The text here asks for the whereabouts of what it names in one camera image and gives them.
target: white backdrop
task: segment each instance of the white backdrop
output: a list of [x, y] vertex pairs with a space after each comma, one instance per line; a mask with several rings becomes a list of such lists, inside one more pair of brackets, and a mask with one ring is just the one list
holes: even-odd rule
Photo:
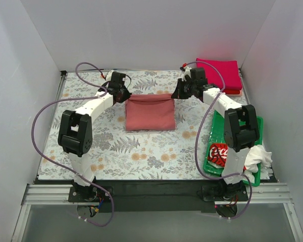
[[276, 0], [241, 70], [303, 229], [303, 0]]
[[[30, 128], [35, 114], [55, 100], [60, 73], [18, 0], [0, 0], [0, 242], [11, 241], [27, 183], [39, 155]], [[37, 124], [40, 149], [51, 112]]]
[[242, 64], [275, 0], [21, 0], [60, 70]]

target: table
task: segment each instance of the table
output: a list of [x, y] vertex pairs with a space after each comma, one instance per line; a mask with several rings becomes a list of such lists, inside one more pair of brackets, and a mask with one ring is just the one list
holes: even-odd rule
[[[180, 71], [121, 71], [132, 78], [126, 86], [134, 94], [162, 94], [175, 90]], [[98, 72], [82, 72], [87, 81], [102, 84]], [[62, 98], [94, 96], [97, 89], [85, 84], [75, 73], [68, 73]], [[247, 104], [245, 94], [232, 97]], [[71, 167], [71, 163], [57, 143], [61, 115], [74, 110], [86, 101], [60, 102], [44, 148], [51, 159]], [[195, 166], [194, 145], [199, 124], [209, 106], [195, 97], [175, 100], [176, 130], [125, 131], [124, 103], [107, 109], [93, 123], [93, 144], [89, 151], [91, 169], [97, 179], [203, 179]], [[200, 134], [198, 163], [202, 167], [208, 145], [213, 110], [210, 111]], [[74, 174], [42, 159], [39, 180], [71, 180]]]

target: green plastic basket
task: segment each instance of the green plastic basket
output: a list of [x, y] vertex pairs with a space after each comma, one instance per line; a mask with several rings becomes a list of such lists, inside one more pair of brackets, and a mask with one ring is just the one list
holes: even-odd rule
[[[257, 116], [257, 122], [258, 122], [258, 128], [259, 128], [259, 139], [255, 142], [255, 145], [261, 145], [263, 142], [263, 125], [264, 121], [261, 117]], [[210, 138], [208, 142], [207, 152], [205, 161], [203, 164], [203, 170], [206, 173], [210, 173], [212, 175], [220, 176], [223, 172], [223, 168], [215, 168], [212, 165], [208, 163], [208, 155], [210, 151], [210, 146], [213, 143], [225, 143], [223, 133], [224, 133], [224, 119], [223, 117], [217, 112], [214, 112], [213, 120], [212, 120], [212, 126], [211, 126], [211, 133]], [[256, 173], [253, 173], [255, 177], [255, 183], [251, 183], [254, 187], [258, 187], [261, 183], [261, 164], [259, 163], [257, 165], [258, 171]]]

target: folded pink towel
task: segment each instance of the folded pink towel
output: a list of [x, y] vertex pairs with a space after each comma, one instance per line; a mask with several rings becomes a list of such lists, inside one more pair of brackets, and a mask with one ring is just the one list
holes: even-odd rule
[[[226, 84], [226, 89], [224, 92], [231, 93], [232, 90], [240, 91], [242, 89], [242, 83], [239, 76], [239, 69], [237, 61], [232, 60], [229, 62], [220, 62], [218, 60], [209, 60], [209, 59], [200, 59], [196, 58], [197, 61], [207, 62], [213, 65], [223, 77], [223, 80]], [[208, 83], [216, 84], [220, 89], [223, 88], [222, 81], [218, 73], [210, 66], [204, 63], [197, 63], [197, 67], [203, 67], [206, 71], [206, 77]]]
[[126, 130], [174, 130], [171, 94], [132, 94], [126, 101]]

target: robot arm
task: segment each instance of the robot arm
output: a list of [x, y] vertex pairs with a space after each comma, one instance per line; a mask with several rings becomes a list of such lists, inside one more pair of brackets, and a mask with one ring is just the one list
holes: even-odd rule
[[[187, 99], [194, 95], [202, 102], [210, 105], [220, 89], [208, 84], [203, 68], [182, 67], [182, 78], [178, 79], [172, 98]], [[214, 103], [214, 109], [224, 117], [224, 139], [228, 146], [228, 155], [222, 176], [242, 173], [249, 148], [259, 139], [257, 116], [254, 106], [241, 105], [225, 94], [221, 94]], [[239, 184], [241, 176], [224, 178], [227, 185]]]
[[[110, 71], [103, 84], [108, 91], [105, 96], [90, 100], [76, 110], [65, 110], [62, 114], [58, 144], [68, 154], [73, 169], [89, 181], [95, 178], [87, 154], [92, 146], [92, 124], [107, 108], [112, 107], [116, 102], [124, 102], [131, 96], [124, 85], [125, 77], [126, 74]], [[99, 89], [96, 96], [102, 94], [104, 91]], [[79, 177], [75, 178], [73, 185], [79, 189], [90, 186]], [[82, 189], [83, 193], [86, 193], [85, 190], [89, 191], [86, 188]]]

